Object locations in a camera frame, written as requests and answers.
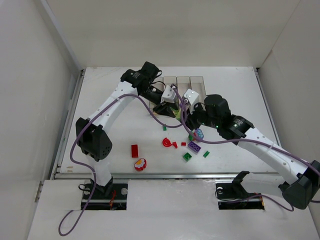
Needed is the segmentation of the green lime tall stack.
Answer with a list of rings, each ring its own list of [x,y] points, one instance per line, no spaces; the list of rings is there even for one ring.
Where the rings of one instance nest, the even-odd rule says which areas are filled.
[[[175,110],[174,111],[174,116],[175,116],[175,119],[177,119],[178,121],[181,120],[181,110]]]

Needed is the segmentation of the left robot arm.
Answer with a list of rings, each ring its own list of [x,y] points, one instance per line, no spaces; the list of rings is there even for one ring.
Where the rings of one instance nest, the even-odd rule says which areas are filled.
[[[90,189],[107,195],[112,188],[113,177],[109,171],[107,156],[113,144],[108,137],[112,125],[123,110],[135,99],[152,102],[158,115],[175,117],[178,110],[176,86],[165,86],[160,90],[153,86],[162,71],[146,61],[139,70],[128,69],[110,97],[87,118],[80,117],[75,123],[76,140],[81,152],[88,157],[88,167],[92,172]]]

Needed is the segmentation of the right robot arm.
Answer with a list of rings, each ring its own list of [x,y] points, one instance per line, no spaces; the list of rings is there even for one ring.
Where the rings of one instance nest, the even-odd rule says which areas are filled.
[[[294,208],[304,210],[314,202],[320,190],[320,163],[306,161],[284,150],[268,139],[246,118],[231,113],[229,104],[219,94],[207,95],[199,102],[195,91],[182,97],[182,118],[185,128],[195,130],[200,126],[216,129],[221,141],[214,144],[233,143],[262,160],[284,179],[279,185],[282,197]]]

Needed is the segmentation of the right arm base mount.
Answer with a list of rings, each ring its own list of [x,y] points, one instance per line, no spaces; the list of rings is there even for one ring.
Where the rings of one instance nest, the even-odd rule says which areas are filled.
[[[247,192],[242,186],[249,171],[241,171],[232,180],[218,180],[215,182],[215,197],[219,210],[264,210],[264,203],[258,193]]]

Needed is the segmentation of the red long brick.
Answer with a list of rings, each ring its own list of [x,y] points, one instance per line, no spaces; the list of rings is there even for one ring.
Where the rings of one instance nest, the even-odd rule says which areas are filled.
[[[131,145],[131,157],[132,157],[133,159],[139,157],[139,147],[138,147],[137,144]]]

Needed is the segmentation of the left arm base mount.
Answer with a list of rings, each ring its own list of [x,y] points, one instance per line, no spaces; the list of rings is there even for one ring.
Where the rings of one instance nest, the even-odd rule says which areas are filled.
[[[106,192],[106,195],[96,188],[90,200],[89,196],[93,189],[92,183],[79,184],[78,189],[82,191],[82,200],[80,203],[82,210],[87,202],[88,204],[85,209],[90,211],[125,211],[127,209],[127,182],[113,183],[111,189]]]

